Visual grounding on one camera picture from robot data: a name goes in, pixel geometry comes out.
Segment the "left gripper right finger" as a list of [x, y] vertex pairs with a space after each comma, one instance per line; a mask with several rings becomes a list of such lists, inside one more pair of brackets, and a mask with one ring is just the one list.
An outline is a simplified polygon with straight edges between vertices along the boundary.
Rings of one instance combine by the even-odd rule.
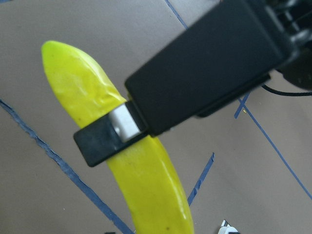
[[207, 116], [264, 82], [290, 56], [263, 0], [226, 0], [134, 72], [125, 86], [144, 132]]

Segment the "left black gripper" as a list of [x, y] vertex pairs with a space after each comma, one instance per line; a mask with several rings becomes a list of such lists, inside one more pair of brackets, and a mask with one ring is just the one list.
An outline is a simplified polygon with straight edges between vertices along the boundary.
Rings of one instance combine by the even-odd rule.
[[312, 2], [310, 0], [257, 0], [255, 5], [277, 37], [278, 45], [293, 49], [284, 62], [273, 67], [298, 88], [312, 86]]

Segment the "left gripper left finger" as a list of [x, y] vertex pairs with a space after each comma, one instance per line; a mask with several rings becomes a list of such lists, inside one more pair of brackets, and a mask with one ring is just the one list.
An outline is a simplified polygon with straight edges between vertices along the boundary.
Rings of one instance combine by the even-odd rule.
[[147, 127], [133, 102], [128, 101], [74, 133], [90, 167], [106, 161], [147, 136]]

